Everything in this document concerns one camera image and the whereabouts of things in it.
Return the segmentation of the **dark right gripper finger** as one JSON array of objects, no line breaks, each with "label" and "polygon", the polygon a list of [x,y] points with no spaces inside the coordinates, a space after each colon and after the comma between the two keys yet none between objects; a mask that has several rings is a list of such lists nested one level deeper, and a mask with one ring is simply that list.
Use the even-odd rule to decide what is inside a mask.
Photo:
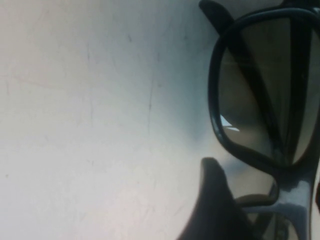
[{"label": "dark right gripper finger", "polygon": [[201,160],[199,194],[179,240],[251,240],[253,230],[228,187],[226,174],[214,158]]}]

